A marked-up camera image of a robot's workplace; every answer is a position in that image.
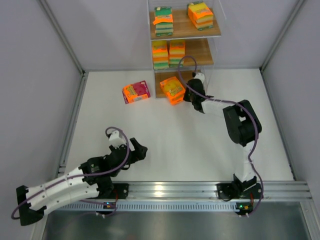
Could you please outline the orange scrub box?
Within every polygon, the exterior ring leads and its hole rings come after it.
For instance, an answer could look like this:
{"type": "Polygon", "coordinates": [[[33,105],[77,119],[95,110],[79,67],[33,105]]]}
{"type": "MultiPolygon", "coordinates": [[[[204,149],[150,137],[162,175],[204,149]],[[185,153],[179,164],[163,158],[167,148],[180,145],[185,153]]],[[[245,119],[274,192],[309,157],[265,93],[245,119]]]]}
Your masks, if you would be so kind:
{"type": "Polygon", "coordinates": [[[184,101],[186,89],[176,76],[161,81],[160,89],[172,106],[184,101]]]}

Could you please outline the orange green sponge pack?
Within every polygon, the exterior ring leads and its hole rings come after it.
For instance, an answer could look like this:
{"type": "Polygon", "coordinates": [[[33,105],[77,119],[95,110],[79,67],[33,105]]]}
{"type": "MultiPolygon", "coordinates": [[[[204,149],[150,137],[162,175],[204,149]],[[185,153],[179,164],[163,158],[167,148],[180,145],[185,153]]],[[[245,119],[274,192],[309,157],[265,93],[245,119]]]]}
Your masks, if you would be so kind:
{"type": "Polygon", "coordinates": [[[182,67],[184,60],[181,59],[186,54],[186,42],[183,39],[175,39],[169,42],[169,67],[182,67]]]}

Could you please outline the pink orange sponge box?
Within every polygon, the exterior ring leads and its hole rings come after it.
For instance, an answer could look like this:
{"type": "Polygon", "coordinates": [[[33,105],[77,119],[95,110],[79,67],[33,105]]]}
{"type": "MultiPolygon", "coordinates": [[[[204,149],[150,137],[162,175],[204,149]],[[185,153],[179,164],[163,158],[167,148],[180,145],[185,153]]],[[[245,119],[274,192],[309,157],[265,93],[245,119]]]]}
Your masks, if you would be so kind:
{"type": "Polygon", "coordinates": [[[150,98],[151,93],[147,82],[143,80],[123,87],[122,96],[126,104],[131,104],[150,98]]]}

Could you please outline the yellow sponge pack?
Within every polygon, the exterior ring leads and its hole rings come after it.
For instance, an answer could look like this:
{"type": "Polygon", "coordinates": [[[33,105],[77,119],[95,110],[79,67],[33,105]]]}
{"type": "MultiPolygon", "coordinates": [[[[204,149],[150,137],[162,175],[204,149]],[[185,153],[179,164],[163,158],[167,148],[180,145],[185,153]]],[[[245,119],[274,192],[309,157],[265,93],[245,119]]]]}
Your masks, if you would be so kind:
{"type": "Polygon", "coordinates": [[[187,15],[198,31],[213,28],[214,13],[204,1],[189,3],[187,15]]]}
{"type": "Polygon", "coordinates": [[[168,45],[165,40],[152,41],[151,51],[155,70],[163,70],[169,67],[168,45]]]}

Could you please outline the green top sponge pack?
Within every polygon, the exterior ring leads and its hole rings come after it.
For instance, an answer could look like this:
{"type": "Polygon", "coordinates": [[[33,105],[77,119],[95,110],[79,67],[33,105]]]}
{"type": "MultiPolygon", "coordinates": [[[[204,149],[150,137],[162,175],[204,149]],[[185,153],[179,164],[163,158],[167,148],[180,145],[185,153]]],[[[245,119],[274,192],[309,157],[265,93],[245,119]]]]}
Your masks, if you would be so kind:
{"type": "Polygon", "coordinates": [[[173,11],[170,6],[154,8],[154,20],[152,24],[155,27],[155,35],[157,37],[171,36],[174,32],[173,22],[173,11]]]}

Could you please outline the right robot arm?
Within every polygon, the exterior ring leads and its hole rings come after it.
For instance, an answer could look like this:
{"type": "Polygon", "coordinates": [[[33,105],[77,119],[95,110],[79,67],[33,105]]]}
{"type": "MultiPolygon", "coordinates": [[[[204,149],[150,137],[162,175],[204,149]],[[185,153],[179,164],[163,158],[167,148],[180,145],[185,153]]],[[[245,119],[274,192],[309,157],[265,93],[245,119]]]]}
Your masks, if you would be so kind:
{"type": "Polygon", "coordinates": [[[230,201],[250,194],[257,184],[252,151],[262,131],[262,125],[248,100],[228,103],[213,99],[205,93],[205,76],[197,73],[187,82],[183,100],[192,103],[194,109],[202,114],[212,114],[223,118],[227,133],[237,149],[233,181],[218,185],[218,198],[230,201]]]}

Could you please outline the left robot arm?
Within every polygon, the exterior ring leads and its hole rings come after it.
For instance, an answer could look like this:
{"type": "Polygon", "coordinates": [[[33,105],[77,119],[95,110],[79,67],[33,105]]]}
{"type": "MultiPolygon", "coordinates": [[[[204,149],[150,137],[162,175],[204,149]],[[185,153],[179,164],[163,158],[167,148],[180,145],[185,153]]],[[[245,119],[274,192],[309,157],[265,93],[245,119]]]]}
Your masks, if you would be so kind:
{"type": "Polygon", "coordinates": [[[58,208],[85,199],[108,199],[118,190],[112,178],[120,171],[144,160],[148,148],[134,137],[134,149],[126,142],[110,145],[110,154],[91,157],[71,172],[39,186],[16,188],[18,220],[21,226],[32,225],[58,208]]]}

